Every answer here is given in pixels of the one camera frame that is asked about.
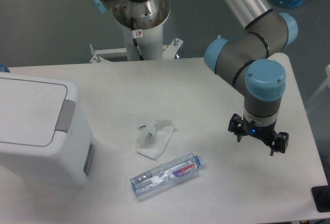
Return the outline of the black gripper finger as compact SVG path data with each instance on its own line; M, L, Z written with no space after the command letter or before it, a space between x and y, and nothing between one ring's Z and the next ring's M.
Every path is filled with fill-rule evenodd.
M232 115L229 121L228 131L237 137L237 142L240 142L244 136L244 121L237 113Z
M289 143L289 134L286 132L276 133L275 131L269 133L266 138L266 144L271 148L270 156L274 153L285 153Z

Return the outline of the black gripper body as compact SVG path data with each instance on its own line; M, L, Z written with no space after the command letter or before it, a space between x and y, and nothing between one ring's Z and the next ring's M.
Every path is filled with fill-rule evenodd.
M263 142L272 142L275 139L277 113L269 117L257 117L247 112L238 118L238 141L243 136L251 136Z

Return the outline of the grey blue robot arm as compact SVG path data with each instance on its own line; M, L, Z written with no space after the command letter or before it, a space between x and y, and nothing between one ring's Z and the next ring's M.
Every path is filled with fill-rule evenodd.
M276 132L275 124L286 87L284 67L270 56L288 46L298 35L295 19L276 13L266 0L225 0L246 31L236 42L217 38L204 53L205 64L244 97L244 114L234 114L228 130L237 139L251 136L284 153L289 135ZM101 12L111 10L125 31L130 61L161 60L162 26L168 0L91 0Z

